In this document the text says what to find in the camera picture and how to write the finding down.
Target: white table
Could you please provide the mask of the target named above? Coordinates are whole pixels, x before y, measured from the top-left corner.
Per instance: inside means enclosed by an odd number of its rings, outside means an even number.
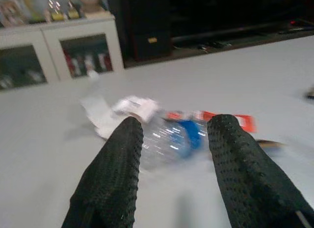
[[[134,94],[170,110],[255,117],[256,138],[287,145],[273,159],[314,206],[314,37],[143,66],[101,82],[109,104]],[[103,145],[79,99],[85,78],[0,94],[0,227],[58,228],[81,174]],[[175,228],[179,198],[196,228],[230,223],[212,162],[204,155],[140,176],[135,228]]]

